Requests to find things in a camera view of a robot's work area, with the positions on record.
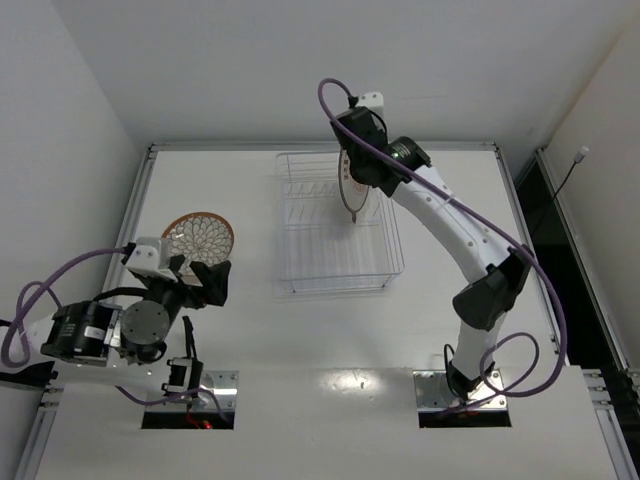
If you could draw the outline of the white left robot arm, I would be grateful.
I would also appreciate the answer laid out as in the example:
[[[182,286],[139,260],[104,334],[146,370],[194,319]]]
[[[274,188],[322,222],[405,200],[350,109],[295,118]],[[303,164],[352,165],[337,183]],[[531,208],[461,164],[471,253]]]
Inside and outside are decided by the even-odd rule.
[[[140,287],[117,287],[85,300],[61,305],[51,315],[48,330],[27,328],[24,320],[40,297],[68,270],[93,257],[121,256],[122,265],[140,282]],[[18,297],[16,313],[6,325],[1,343],[1,364],[21,369],[36,357],[48,357],[76,366],[106,368],[116,355],[129,366],[149,366],[163,361],[169,369],[157,386],[161,403],[192,404],[202,396],[213,398],[202,388],[203,364],[194,348],[195,337],[189,318],[184,318],[186,353],[167,358],[166,339],[177,318],[187,309],[225,305],[232,264],[225,260],[208,266],[190,264],[198,283],[189,285],[180,273],[185,258],[172,256],[158,246],[130,243],[125,247],[98,249],[64,264],[38,283],[32,296]]]

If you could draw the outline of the glass plate orange sunburst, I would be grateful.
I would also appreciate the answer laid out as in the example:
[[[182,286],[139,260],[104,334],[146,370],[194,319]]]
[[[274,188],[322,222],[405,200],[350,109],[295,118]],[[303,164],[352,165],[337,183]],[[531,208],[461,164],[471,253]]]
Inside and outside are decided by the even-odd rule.
[[[358,215],[367,205],[370,187],[358,183],[351,175],[350,157],[341,149],[338,158],[338,186],[342,203],[350,214],[351,222],[357,223]]]

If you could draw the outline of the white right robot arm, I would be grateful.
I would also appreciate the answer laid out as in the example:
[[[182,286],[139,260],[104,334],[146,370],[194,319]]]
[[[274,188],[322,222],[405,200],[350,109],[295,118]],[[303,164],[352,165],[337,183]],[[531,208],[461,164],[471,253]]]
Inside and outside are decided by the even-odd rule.
[[[376,113],[354,107],[331,127],[347,152],[354,180],[381,190],[417,218],[468,282],[452,300],[461,324],[456,350],[446,363],[450,390],[465,400],[494,364],[489,351],[530,266],[506,240],[456,209],[429,155],[408,137],[390,141]]]

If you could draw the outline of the floral brown-rim plate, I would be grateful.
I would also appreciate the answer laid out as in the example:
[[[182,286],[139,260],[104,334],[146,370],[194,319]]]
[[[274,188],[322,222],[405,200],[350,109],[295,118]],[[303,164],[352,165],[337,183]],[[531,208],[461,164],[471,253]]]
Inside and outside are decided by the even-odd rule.
[[[184,254],[189,276],[195,276],[190,263],[199,261],[213,266],[228,260],[234,246],[229,222],[211,212],[193,212],[174,220],[163,232],[172,255]]]

